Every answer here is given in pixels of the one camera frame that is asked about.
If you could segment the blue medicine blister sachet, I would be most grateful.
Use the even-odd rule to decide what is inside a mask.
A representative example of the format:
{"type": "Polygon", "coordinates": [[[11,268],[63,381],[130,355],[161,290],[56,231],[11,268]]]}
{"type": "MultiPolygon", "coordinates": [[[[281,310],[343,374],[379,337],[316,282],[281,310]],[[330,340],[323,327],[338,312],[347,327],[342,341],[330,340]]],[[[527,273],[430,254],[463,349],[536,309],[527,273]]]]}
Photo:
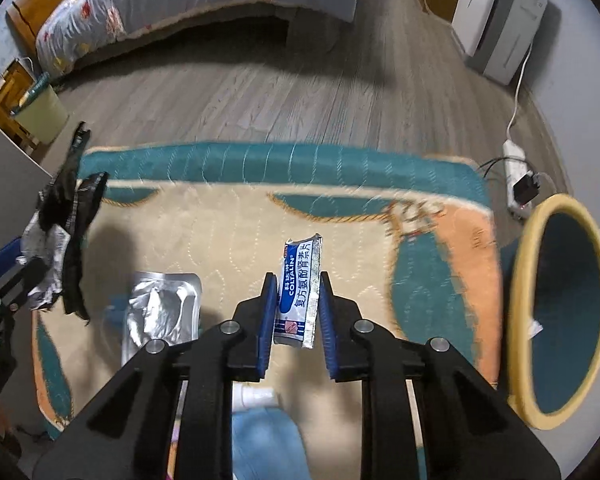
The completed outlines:
{"type": "Polygon", "coordinates": [[[285,244],[274,321],[276,344],[303,349],[314,346],[322,246],[318,233],[285,244]]]}

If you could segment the silver foil pouch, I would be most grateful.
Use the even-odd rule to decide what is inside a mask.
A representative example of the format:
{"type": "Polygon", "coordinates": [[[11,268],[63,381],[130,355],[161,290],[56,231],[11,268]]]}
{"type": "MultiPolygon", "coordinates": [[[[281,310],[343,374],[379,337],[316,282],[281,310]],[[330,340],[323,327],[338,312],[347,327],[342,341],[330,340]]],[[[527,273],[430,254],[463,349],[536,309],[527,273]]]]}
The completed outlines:
{"type": "Polygon", "coordinates": [[[170,346],[197,339],[201,296],[195,273],[136,272],[122,322],[121,364],[151,339],[170,346]]]}

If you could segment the white grey air purifier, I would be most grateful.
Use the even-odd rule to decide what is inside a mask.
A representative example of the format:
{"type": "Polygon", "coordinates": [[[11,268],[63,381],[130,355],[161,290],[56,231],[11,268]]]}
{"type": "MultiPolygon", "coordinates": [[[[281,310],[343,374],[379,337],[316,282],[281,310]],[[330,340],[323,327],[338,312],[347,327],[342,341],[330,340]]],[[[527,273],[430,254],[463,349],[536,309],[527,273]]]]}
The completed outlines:
{"type": "Polygon", "coordinates": [[[458,0],[452,37],[465,64],[507,86],[529,52],[548,0],[458,0]]]}

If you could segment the wooden nightstand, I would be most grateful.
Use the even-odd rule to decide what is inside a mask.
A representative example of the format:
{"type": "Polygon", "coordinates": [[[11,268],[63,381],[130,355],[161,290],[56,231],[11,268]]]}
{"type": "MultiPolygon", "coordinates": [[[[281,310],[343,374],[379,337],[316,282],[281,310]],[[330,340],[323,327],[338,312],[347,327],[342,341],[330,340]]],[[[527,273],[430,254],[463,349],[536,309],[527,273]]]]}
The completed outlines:
{"type": "Polygon", "coordinates": [[[0,129],[28,155],[38,148],[38,139],[15,121],[12,110],[31,84],[32,76],[18,60],[13,60],[0,75],[0,129]]]}

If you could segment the black plastic bag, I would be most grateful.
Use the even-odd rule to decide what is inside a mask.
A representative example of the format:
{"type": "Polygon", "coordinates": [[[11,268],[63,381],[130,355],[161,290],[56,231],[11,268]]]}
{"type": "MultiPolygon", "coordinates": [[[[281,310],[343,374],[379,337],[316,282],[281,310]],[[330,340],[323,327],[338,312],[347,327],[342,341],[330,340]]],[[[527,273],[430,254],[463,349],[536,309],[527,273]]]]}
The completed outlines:
{"type": "Polygon", "coordinates": [[[67,314],[91,319],[85,304],[82,243],[99,211],[109,174],[96,172],[80,178],[78,172],[91,130],[80,122],[73,131],[65,161],[42,191],[35,212],[21,237],[27,262],[41,260],[46,272],[28,292],[30,308],[48,309],[61,300],[67,314]]]}

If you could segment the patterned teal orange cushion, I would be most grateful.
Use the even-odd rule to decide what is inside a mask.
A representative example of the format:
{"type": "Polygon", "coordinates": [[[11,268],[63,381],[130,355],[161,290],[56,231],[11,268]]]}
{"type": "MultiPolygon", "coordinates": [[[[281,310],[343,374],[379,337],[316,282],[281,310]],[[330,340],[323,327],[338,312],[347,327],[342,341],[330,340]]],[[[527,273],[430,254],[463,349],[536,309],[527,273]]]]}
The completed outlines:
{"type": "Polygon", "coordinates": [[[228,318],[279,273],[284,247],[319,235],[338,294],[396,336],[451,344],[488,382],[500,370],[501,275],[494,219],[470,162],[312,144],[102,148],[82,176],[109,182],[83,246],[90,319],[32,316],[38,407],[50,469],[86,453],[62,435],[128,358],[135,274],[194,274],[194,330],[228,318]]]}

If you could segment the white power strip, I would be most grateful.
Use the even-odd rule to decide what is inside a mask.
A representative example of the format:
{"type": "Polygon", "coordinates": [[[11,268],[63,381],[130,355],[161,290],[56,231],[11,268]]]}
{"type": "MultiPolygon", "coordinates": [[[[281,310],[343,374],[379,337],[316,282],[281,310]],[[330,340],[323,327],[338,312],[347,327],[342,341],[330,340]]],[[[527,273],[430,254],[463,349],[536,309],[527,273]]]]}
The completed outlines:
{"type": "Polygon", "coordinates": [[[515,200],[514,185],[525,175],[528,174],[530,166],[526,161],[524,150],[512,140],[506,140],[503,143],[506,203],[507,209],[514,218],[527,219],[532,211],[532,206],[521,205],[515,200]]]}

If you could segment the yellow rimmed teal trash bin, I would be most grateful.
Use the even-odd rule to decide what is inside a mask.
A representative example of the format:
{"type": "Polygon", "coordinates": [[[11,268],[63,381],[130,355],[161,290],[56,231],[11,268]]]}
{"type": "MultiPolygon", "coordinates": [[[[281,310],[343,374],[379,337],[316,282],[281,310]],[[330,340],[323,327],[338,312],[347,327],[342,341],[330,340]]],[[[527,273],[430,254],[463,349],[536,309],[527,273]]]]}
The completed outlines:
{"type": "Polygon", "coordinates": [[[501,270],[500,387],[527,425],[552,430],[600,370],[600,228],[572,196],[550,196],[502,248],[501,270]]]}

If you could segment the small green waste bin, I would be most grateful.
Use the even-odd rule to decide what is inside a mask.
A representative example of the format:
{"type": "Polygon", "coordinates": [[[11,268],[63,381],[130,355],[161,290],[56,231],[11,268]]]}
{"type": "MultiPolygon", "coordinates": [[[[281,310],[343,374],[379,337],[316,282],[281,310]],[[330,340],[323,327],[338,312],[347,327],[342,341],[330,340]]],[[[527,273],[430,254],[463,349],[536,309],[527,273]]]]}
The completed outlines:
{"type": "Polygon", "coordinates": [[[32,138],[44,145],[57,138],[69,119],[69,113],[50,84],[47,72],[42,73],[24,92],[10,114],[32,138]]]}

